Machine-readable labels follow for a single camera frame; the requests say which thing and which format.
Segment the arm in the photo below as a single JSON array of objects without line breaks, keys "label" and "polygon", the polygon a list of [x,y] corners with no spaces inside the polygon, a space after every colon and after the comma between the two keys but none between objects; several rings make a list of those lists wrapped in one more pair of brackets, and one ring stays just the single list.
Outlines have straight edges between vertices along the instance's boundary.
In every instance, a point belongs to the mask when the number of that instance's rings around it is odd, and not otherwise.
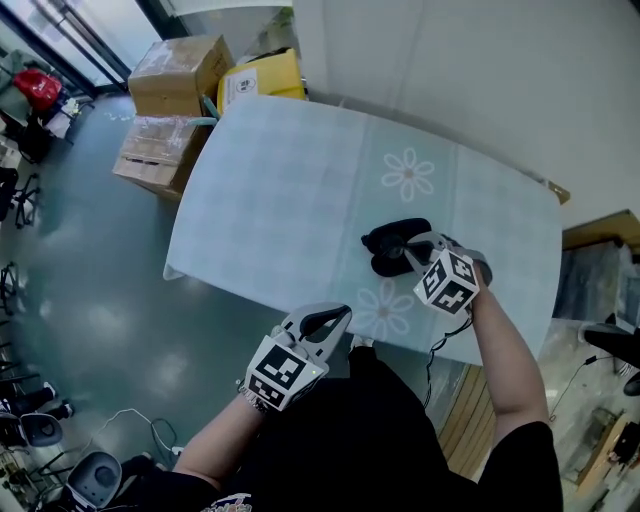
[{"label": "arm", "polygon": [[222,482],[238,469],[245,448],[256,437],[264,418],[238,395],[189,441],[174,471],[201,478],[222,490]]},{"label": "arm", "polygon": [[547,399],[538,365],[525,341],[482,281],[473,301],[473,327],[496,414],[494,446],[516,428],[549,422]]}]

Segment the black cable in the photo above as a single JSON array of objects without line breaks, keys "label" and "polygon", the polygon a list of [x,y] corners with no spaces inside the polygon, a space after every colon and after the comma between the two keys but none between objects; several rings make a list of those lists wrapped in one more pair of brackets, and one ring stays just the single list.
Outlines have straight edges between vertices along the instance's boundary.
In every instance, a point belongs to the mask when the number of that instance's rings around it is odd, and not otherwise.
[{"label": "black cable", "polygon": [[173,467],[174,461],[172,461],[171,458],[167,459],[167,457],[165,456],[166,450],[158,442],[158,434],[156,434],[156,429],[154,429],[155,423],[157,423],[157,422],[163,422],[167,427],[169,427],[169,430],[171,431],[171,435],[173,436],[173,441],[171,441],[168,444],[168,446],[176,446],[177,445],[177,443],[178,443],[178,434],[176,433],[176,431],[173,428],[173,426],[171,425],[171,423],[169,423],[164,418],[156,418],[156,419],[152,420],[150,425],[149,425],[149,428],[151,429],[151,437],[153,438],[153,443],[156,445],[156,449],[158,450],[158,453],[160,453],[160,457],[162,457],[162,462],[165,464],[165,466],[167,466],[167,469],[171,470],[171,468]]},{"label": "black cable", "polygon": [[551,411],[551,414],[549,415],[549,421],[550,422],[553,423],[556,420],[556,415],[554,414],[554,412],[556,412],[556,409],[560,405],[560,402],[562,402],[562,399],[564,398],[564,395],[567,393],[567,391],[569,391],[569,388],[571,387],[571,384],[573,383],[573,380],[578,376],[578,372],[580,372],[580,370],[582,370],[582,368],[584,368],[585,366],[589,366],[590,364],[593,364],[596,361],[602,361],[603,359],[611,359],[612,357],[613,356],[606,356],[606,357],[591,356],[584,363],[582,363],[580,366],[578,366],[578,369],[574,372],[573,377],[571,377],[569,379],[569,383],[567,384],[567,387],[564,388],[564,391],[560,395],[560,398],[556,402],[556,405],[553,406],[553,410]]},{"label": "black cable", "polygon": [[427,405],[429,405],[429,401],[431,400],[431,365],[433,364],[433,360],[436,357],[436,352],[446,345],[447,340],[449,340],[449,338],[453,338],[454,336],[460,334],[465,329],[468,329],[469,327],[471,327],[471,324],[473,324],[473,308],[469,307],[467,311],[469,313],[469,318],[467,318],[465,323],[462,324],[462,326],[460,326],[455,331],[445,332],[444,336],[440,340],[438,340],[436,343],[434,343],[433,346],[431,347],[431,350],[429,350],[429,361],[427,362],[427,367],[426,367],[427,396],[425,397],[424,402],[422,402],[422,407],[424,409],[427,408]]}]

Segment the white wall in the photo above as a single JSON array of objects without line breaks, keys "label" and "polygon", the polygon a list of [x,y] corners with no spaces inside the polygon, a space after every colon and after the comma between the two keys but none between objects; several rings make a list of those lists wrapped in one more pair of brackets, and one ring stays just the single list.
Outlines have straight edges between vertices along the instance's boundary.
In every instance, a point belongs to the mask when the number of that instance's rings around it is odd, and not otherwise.
[{"label": "white wall", "polygon": [[628,0],[295,0],[312,92],[567,188],[565,226],[640,217],[640,16]]},{"label": "white wall", "polygon": [[224,36],[234,60],[240,59],[281,7],[233,7],[182,16],[192,35]]}]

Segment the cable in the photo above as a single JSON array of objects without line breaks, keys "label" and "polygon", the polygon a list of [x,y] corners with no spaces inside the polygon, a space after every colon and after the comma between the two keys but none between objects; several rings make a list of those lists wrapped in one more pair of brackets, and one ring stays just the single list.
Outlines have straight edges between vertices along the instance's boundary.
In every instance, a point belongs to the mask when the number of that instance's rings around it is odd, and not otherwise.
[{"label": "cable", "polygon": [[109,418],[107,420],[107,422],[102,425],[102,427],[100,427],[89,439],[89,442],[84,446],[84,448],[80,451],[80,458],[82,458],[82,454],[84,452],[87,451],[87,448],[89,448],[89,446],[91,446],[91,443],[93,443],[93,440],[96,438],[96,436],[98,436],[105,428],[107,428],[107,426],[109,425],[109,423],[111,423],[113,420],[115,420],[118,416],[120,416],[121,414],[124,414],[125,412],[135,412],[138,416],[140,416],[144,421],[146,421],[149,425],[151,425],[151,432],[153,434],[155,434],[154,437],[154,442],[157,441],[158,443],[160,443],[160,446],[162,446],[165,450],[167,450],[170,453],[173,453],[171,451],[171,448],[169,448],[164,441],[162,440],[162,438],[160,437],[160,434],[158,434],[158,431],[156,430],[155,425],[153,424],[155,421],[158,420],[163,420],[165,421],[167,424],[169,424],[169,422],[167,420],[164,420],[163,418],[158,418],[156,420],[151,421],[149,418],[147,418],[144,414],[142,414],[140,411],[138,411],[137,409],[122,409],[121,411],[118,411],[117,413],[115,413],[111,418]]},{"label": "cable", "polygon": [[584,368],[585,366],[589,366],[590,364],[595,363],[596,361],[602,361],[603,359],[611,359],[613,358],[613,356],[606,356],[606,357],[596,357],[596,356],[591,356],[590,358],[588,358],[587,360],[585,360],[584,363],[582,363],[580,366],[578,366],[578,369],[575,371],[575,373],[573,374],[573,377],[571,377],[569,379],[569,383],[567,384],[567,387],[564,388],[564,391],[562,392],[562,394],[560,395],[560,398],[558,399],[558,401],[556,402],[556,405],[553,406],[553,410],[551,411],[551,414],[549,415],[549,421],[550,422],[554,422],[556,420],[556,415],[554,414],[556,412],[556,409],[558,408],[558,406],[560,405],[560,402],[562,402],[562,399],[564,398],[564,395],[567,393],[567,391],[569,391],[569,388],[571,387],[571,384],[573,383],[573,380],[577,377],[578,372],[580,372],[580,370],[582,370],[582,368]]},{"label": "cable", "polygon": [[446,345],[447,340],[449,340],[449,338],[453,338],[454,336],[460,334],[465,329],[468,329],[469,327],[471,327],[471,324],[473,324],[473,308],[469,307],[467,311],[469,313],[469,318],[467,318],[465,323],[462,324],[462,326],[460,326],[455,331],[445,332],[444,336],[440,338],[436,343],[434,343],[433,346],[431,347],[431,350],[429,350],[429,361],[427,362],[427,368],[426,368],[427,369],[427,396],[425,397],[424,402],[422,402],[422,407],[424,409],[427,408],[427,405],[429,405],[429,401],[431,400],[431,365],[433,364],[433,360],[436,357],[436,352]]},{"label": "cable", "polygon": [[[175,429],[171,426],[171,423],[169,423],[167,420],[165,420],[164,418],[156,418],[154,419],[151,424],[149,425],[149,427],[151,428],[151,438],[153,439],[154,444],[156,445],[156,449],[158,450],[158,453],[160,454],[160,456],[162,457],[162,461],[165,463],[165,465],[167,467],[171,467],[173,466],[173,459],[172,457],[169,457],[168,459],[165,457],[164,453],[162,452],[162,448],[160,446],[160,443],[162,442],[160,440],[160,437],[158,436],[158,431],[156,430],[155,424],[157,422],[163,422],[171,431],[171,435],[173,436],[173,441],[171,441],[169,444],[171,446],[176,446],[178,444],[178,434],[176,434]],[[175,454],[173,453],[173,450],[169,450],[171,452],[171,455],[174,456]]]}]

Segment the cardboard box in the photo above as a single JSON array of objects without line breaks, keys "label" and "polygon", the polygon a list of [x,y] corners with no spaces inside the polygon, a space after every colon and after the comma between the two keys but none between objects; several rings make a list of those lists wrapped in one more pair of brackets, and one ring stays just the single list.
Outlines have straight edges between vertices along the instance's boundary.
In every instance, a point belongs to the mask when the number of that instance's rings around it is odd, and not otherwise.
[{"label": "cardboard box", "polygon": [[223,114],[234,101],[256,94],[306,99],[294,49],[247,62],[225,73],[218,86],[218,112]]},{"label": "cardboard box", "polygon": [[562,233],[562,249],[621,241],[633,254],[640,254],[640,222],[631,210],[622,210],[601,219],[567,229]]},{"label": "cardboard box", "polygon": [[216,98],[220,78],[233,67],[224,38],[185,37],[154,43],[129,77],[139,116],[205,114],[202,95]]},{"label": "cardboard box", "polygon": [[210,126],[187,126],[189,117],[136,116],[114,174],[179,201]]}]

